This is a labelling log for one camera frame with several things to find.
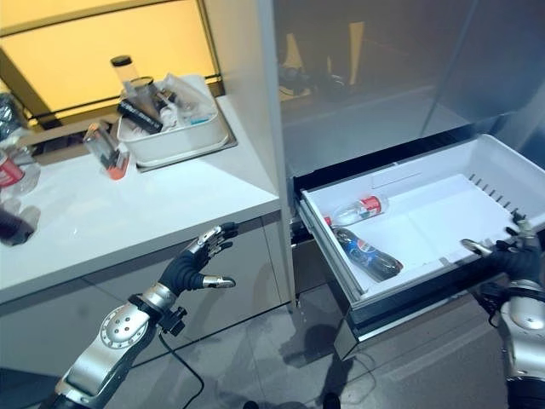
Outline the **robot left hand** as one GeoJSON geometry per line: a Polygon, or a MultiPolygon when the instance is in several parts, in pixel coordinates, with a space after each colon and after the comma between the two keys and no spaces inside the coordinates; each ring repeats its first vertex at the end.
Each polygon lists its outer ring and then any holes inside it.
{"type": "Polygon", "coordinates": [[[238,224],[227,222],[199,235],[163,271],[159,283],[176,296],[183,291],[205,288],[233,288],[236,281],[227,276],[206,275],[202,270],[220,252],[232,247],[238,235],[238,224]]]}

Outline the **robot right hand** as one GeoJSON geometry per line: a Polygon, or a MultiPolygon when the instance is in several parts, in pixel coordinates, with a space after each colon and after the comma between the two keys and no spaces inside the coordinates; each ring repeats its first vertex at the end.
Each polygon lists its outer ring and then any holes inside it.
{"type": "Polygon", "coordinates": [[[542,285],[542,247],[536,230],[531,223],[517,212],[512,223],[517,227],[505,227],[510,241],[498,240],[492,247],[486,247],[471,239],[462,239],[464,248],[480,256],[485,264],[498,273],[505,273],[510,280],[529,280],[542,285]]]}

